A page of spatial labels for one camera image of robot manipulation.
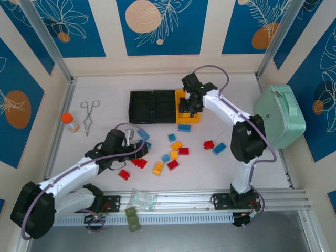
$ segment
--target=mint green bag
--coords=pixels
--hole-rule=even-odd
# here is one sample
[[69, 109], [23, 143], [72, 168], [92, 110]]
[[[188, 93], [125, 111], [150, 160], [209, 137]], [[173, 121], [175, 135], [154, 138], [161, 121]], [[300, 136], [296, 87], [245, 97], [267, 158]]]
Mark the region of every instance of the mint green bag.
[[267, 140], [275, 149], [283, 149], [306, 130], [306, 122], [288, 85], [268, 86], [254, 107], [262, 116]]

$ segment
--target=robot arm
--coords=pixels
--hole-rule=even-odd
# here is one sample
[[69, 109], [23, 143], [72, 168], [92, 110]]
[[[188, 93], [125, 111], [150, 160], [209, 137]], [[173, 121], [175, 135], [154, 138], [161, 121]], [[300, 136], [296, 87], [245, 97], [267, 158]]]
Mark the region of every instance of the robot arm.
[[259, 115], [250, 116], [241, 111], [224, 96], [219, 96], [219, 91], [212, 83], [202, 84], [196, 74], [187, 75], [182, 79], [183, 90], [186, 98], [180, 99], [179, 112], [202, 112], [203, 107], [210, 109], [219, 116], [228, 126], [232, 127], [231, 152], [237, 160], [237, 170], [232, 182], [232, 198], [250, 192], [250, 175], [253, 163], [263, 154], [266, 148], [260, 135], [248, 124], [243, 117], [250, 121], [265, 135], [264, 122]]
[[[106, 169], [109, 169], [113, 161], [125, 161], [141, 158], [148, 153], [146, 144], [134, 154], [132, 153], [141, 143], [130, 144], [134, 132], [126, 130], [125, 132], [112, 129], [106, 136], [104, 142], [98, 143], [92, 150], [88, 151], [77, 164], [73, 165], [61, 174], [39, 184], [33, 182], [27, 183], [21, 190], [16, 201], [10, 218], [18, 226], [22, 227], [23, 219], [34, 199], [46, 187], [53, 185], [36, 202], [29, 218], [27, 220], [25, 231], [33, 239], [44, 236], [52, 227], [55, 220], [63, 218], [81, 209], [99, 206], [103, 197], [103, 192], [94, 185], [87, 184], [83, 188], [72, 192], [85, 181], [99, 175]], [[94, 159], [108, 156], [126, 154], [109, 159], [102, 159], [93, 162]]]

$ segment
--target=orange bottle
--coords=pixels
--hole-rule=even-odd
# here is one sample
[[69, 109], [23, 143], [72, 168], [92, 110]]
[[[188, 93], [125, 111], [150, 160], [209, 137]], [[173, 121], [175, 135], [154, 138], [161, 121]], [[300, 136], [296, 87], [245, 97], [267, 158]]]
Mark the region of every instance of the orange bottle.
[[76, 132], [79, 130], [79, 124], [74, 120], [70, 113], [64, 113], [61, 116], [61, 121], [71, 132]]

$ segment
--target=clear plastic bag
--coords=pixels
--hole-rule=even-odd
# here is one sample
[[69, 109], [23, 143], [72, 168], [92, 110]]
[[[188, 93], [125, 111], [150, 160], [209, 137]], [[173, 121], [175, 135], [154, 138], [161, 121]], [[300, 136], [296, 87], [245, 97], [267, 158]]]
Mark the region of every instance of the clear plastic bag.
[[133, 189], [127, 208], [134, 206], [137, 207], [138, 209], [150, 211], [153, 210], [155, 202], [156, 202], [156, 194], [151, 194], [148, 192]]

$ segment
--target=orange cap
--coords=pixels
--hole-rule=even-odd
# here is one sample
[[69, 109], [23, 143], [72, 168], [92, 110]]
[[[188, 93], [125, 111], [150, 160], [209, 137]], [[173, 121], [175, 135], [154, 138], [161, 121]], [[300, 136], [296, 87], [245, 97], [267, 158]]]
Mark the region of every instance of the orange cap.
[[72, 115], [70, 113], [64, 113], [61, 116], [61, 121], [65, 124], [69, 124], [74, 120], [74, 118], [72, 117]]

